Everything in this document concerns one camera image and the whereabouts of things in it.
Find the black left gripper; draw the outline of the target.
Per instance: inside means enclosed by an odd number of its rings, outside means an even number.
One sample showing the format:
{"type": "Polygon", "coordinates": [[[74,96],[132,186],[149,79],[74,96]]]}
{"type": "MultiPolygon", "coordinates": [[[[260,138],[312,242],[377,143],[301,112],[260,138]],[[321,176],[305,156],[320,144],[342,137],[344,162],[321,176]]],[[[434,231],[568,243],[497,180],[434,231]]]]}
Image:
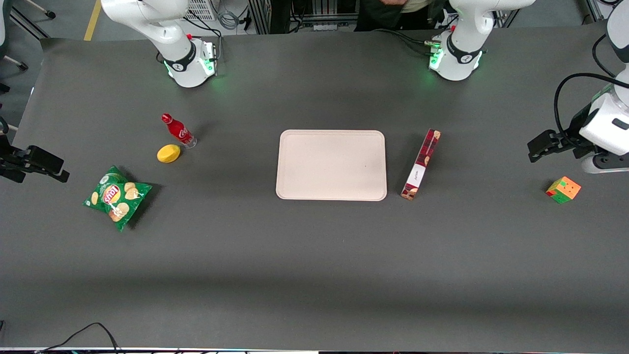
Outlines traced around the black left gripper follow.
{"type": "Polygon", "coordinates": [[[586,157],[589,154],[597,154],[598,148],[596,144],[585,138],[580,130],[591,123],[598,109],[591,110],[592,105],[589,104],[575,114],[568,128],[563,128],[559,106],[554,105],[554,118],[559,132],[553,130],[543,131],[534,139],[528,142],[529,161],[536,163],[542,157],[551,154],[559,154],[568,150],[572,150],[575,159],[586,157]]]}

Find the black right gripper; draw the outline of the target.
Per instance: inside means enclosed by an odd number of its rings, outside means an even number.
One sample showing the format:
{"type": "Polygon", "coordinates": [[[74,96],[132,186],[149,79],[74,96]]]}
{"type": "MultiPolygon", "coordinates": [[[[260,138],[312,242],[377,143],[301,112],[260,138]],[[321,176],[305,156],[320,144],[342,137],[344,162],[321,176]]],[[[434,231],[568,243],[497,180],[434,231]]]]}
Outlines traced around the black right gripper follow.
{"type": "Polygon", "coordinates": [[[13,147],[6,135],[0,137],[0,176],[16,183],[23,183],[27,174],[27,155],[29,164],[32,165],[29,167],[30,173],[67,183],[70,173],[62,169],[63,159],[38,146],[29,146],[25,149],[13,147]]]}

